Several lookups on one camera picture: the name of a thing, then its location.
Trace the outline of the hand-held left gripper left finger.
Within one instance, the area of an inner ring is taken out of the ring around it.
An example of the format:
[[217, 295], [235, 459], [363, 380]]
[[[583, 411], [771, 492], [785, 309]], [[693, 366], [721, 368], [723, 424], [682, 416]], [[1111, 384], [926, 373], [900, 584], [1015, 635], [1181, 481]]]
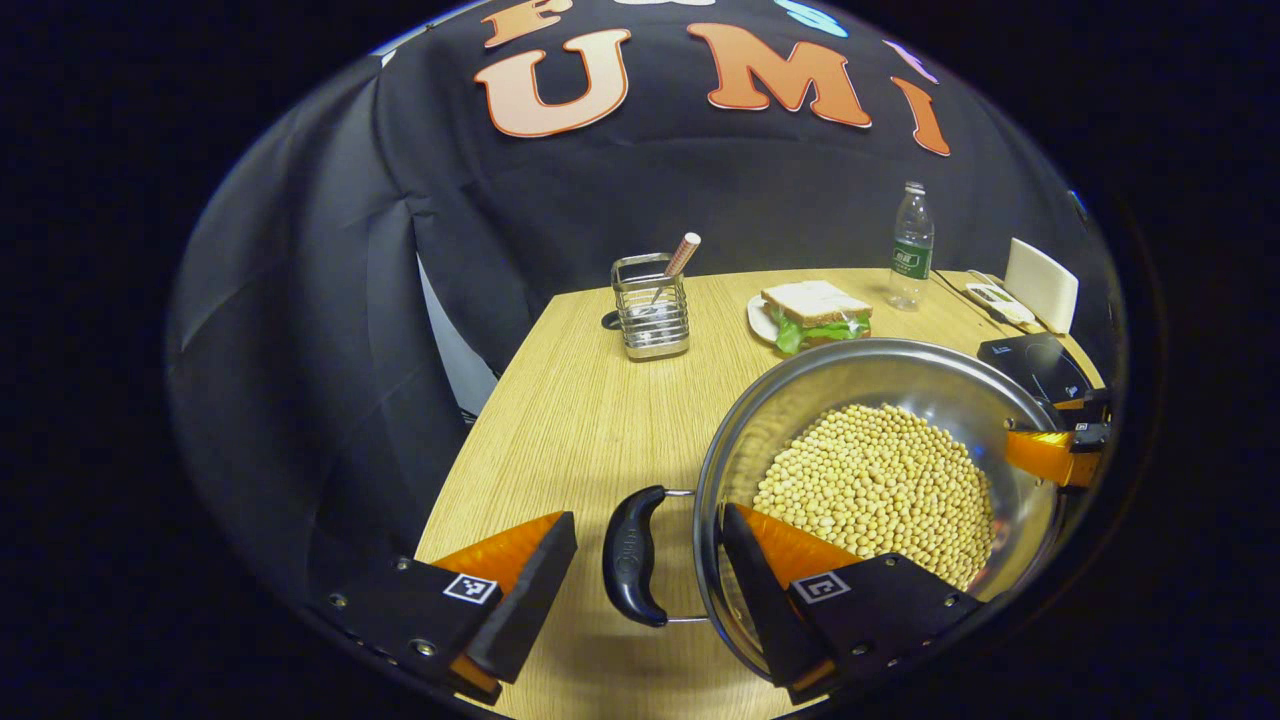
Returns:
[[494, 705], [518, 679], [576, 550], [573, 512], [550, 512], [433, 562], [380, 559], [320, 585], [310, 611], [394, 673]]

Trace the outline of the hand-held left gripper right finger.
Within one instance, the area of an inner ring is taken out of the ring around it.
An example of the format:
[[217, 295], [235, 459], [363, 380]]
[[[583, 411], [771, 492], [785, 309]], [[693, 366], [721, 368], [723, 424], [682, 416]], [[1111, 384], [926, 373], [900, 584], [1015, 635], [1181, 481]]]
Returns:
[[721, 539], [768, 678], [795, 703], [906, 670], [983, 607], [901, 553], [861, 559], [741, 503]]

